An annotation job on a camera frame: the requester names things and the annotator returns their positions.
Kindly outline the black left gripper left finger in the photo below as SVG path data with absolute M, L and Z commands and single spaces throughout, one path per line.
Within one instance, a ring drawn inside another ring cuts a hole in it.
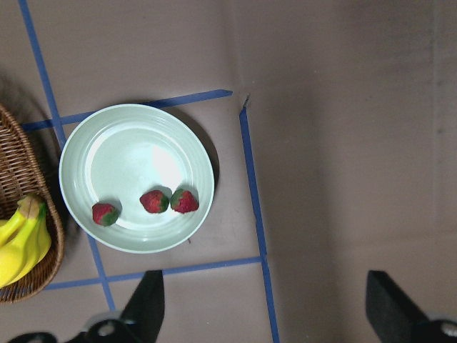
M 124 307 L 120 319 L 138 342 L 155 342 L 161 330 L 164 312 L 163 272 L 147 271 Z

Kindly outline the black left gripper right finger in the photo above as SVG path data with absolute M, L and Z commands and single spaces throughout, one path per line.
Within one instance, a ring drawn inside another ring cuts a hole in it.
M 433 342 L 431 322 L 384 271 L 368 272 L 366 316 L 382 342 Z

